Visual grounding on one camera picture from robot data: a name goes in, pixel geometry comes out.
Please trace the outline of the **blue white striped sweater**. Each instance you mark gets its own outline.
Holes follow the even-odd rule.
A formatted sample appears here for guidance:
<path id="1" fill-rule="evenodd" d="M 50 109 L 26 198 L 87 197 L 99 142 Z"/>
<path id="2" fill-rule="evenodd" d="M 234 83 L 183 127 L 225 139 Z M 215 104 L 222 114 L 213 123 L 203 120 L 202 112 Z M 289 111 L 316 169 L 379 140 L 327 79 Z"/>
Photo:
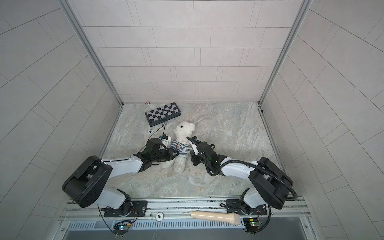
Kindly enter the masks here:
<path id="1" fill-rule="evenodd" d="M 186 157 L 193 151 L 192 147 L 188 144 L 180 143 L 176 140 L 172 140 L 171 148 L 180 152 L 180 156 Z"/>

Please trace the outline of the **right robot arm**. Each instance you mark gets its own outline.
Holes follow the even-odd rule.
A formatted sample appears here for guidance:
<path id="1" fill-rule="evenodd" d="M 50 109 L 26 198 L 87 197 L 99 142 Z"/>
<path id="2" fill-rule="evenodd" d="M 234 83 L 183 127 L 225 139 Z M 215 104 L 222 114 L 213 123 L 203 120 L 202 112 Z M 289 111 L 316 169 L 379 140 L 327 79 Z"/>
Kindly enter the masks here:
<path id="1" fill-rule="evenodd" d="M 233 210 L 240 210 L 246 215 L 250 215 L 257 207 L 263 205 L 281 210 L 286 201 L 298 199 L 291 178 L 268 158 L 260 158 L 257 162 L 234 160 L 228 156 L 218 155 L 214 151 L 214 145 L 201 142 L 197 137 L 187 139 L 194 151 L 191 153 L 194 166 L 204 164 L 207 173 L 212 177 L 232 176 L 252 183 L 254 189 L 246 189 L 237 206 L 232 207 Z"/>

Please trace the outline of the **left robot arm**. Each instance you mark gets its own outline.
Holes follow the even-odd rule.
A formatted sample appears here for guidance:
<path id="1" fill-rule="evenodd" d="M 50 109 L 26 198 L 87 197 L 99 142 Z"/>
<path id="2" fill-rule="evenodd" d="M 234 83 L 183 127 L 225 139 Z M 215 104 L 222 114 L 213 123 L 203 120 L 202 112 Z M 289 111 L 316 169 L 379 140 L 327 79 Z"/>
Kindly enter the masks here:
<path id="1" fill-rule="evenodd" d="M 178 150 L 167 148 L 159 138 L 151 138 L 142 152 L 121 159 L 100 159 L 88 157 L 63 183 L 62 190 L 81 208 L 96 204 L 105 206 L 102 211 L 114 215 L 127 216 L 133 208 L 132 198 L 122 190 L 106 187 L 113 177 L 140 173 L 153 163 L 174 160 Z"/>

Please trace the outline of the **white teddy bear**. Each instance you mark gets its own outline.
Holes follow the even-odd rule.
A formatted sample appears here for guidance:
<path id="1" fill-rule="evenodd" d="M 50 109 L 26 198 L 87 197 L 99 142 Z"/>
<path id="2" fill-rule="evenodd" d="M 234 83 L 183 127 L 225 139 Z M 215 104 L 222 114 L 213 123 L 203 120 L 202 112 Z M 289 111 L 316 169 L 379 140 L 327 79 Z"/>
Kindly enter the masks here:
<path id="1" fill-rule="evenodd" d="M 191 142 L 187 137 L 191 137 L 196 126 L 194 123 L 180 122 L 174 129 L 176 138 L 171 141 L 171 148 L 177 150 L 179 155 L 173 160 L 163 163 L 163 168 L 168 169 L 172 166 L 176 173 L 182 173 L 186 167 L 186 160 L 191 151 L 193 151 Z"/>

